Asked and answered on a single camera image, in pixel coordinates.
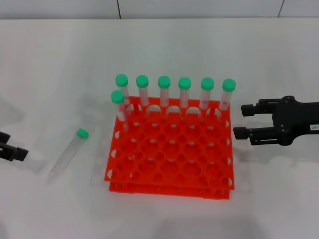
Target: orange test tube rack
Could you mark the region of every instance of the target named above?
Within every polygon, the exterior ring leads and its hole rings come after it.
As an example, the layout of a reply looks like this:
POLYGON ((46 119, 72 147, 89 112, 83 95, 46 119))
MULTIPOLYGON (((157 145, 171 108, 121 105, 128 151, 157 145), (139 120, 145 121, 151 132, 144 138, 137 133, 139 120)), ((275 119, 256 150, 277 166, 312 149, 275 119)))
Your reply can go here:
POLYGON ((105 174, 109 191, 229 199, 235 188, 230 107, 217 120, 219 101, 197 113, 191 109, 199 100, 189 100, 178 113, 169 109, 178 107, 179 99, 160 111, 149 110, 159 107, 159 98, 149 101, 144 107, 131 96, 128 120, 116 119, 105 174))

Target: green cap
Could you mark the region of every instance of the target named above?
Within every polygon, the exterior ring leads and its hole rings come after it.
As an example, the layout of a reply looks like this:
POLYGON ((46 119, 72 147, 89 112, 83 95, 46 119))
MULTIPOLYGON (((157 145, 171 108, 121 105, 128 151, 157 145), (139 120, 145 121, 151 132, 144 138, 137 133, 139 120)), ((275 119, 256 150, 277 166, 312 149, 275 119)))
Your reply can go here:
POLYGON ((214 80, 206 77, 201 81, 201 88, 206 91, 211 91, 214 88, 214 80))
POLYGON ((168 76, 159 77, 159 87, 162 89, 170 87, 170 78, 168 76))
POLYGON ((223 90, 226 92, 234 91, 236 87, 236 82, 233 79, 226 79, 223 83, 223 90))
POLYGON ((188 90, 190 88, 190 85, 191 85, 190 78, 186 76, 180 78, 180 80, 178 81, 178 87, 182 90, 188 90))
POLYGON ((137 76, 136 84, 139 88, 145 88, 149 85, 149 79, 145 75, 137 76))
POLYGON ((124 102, 124 94, 122 91, 113 91, 111 94, 112 102, 115 104, 120 104, 124 102))
POLYGON ((85 129, 78 129, 76 131, 76 135, 79 136, 80 138, 87 139, 89 137, 89 133, 85 129))
POLYGON ((116 85, 118 87, 125 87, 128 85, 129 79, 128 79, 127 75, 120 74, 120 75, 116 76, 115 82, 116 82, 116 85))

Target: white tabletop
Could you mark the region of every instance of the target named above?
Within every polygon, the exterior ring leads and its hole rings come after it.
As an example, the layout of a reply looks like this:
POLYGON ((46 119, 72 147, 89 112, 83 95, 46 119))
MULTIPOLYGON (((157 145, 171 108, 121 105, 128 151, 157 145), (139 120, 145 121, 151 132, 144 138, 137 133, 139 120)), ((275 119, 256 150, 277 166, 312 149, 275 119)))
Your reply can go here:
POLYGON ((157 79, 237 81, 232 126, 271 125, 243 118, 242 104, 293 95, 319 101, 319 19, 1 20, 0 131, 30 150, 25 162, 0 159, 1 239, 316 239, 319 136, 291 146, 235 140, 235 191, 225 201, 117 194, 103 182, 116 111, 117 74, 157 79), (45 180, 73 137, 90 139, 52 186, 45 180))

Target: orange plastic rack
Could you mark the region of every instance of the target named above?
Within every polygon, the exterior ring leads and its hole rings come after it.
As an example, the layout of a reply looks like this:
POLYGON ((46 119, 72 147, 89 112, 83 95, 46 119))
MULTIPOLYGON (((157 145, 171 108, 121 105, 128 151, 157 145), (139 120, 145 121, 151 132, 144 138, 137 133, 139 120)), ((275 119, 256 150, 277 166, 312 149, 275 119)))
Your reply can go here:
POLYGON ((109 190, 120 193, 148 193, 229 199, 234 190, 230 107, 222 120, 214 115, 219 101, 209 110, 198 110, 199 100, 189 100, 187 109, 170 112, 150 98, 141 107, 139 97, 130 97, 129 130, 116 119, 105 181, 109 190))

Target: white wall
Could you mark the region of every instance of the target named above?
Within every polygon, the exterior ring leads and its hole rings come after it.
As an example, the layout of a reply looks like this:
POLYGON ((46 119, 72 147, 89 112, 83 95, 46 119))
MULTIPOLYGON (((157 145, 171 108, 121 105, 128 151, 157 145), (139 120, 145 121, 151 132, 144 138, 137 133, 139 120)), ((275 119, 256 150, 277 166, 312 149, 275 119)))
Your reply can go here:
POLYGON ((285 0, 280 17, 319 16, 319 0, 285 0))
POLYGON ((119 18, 117 0, 0 0, 4 18, 119 18))
POLYGON ((283 0, 119 0, 122 18, 277 17, 283 0))

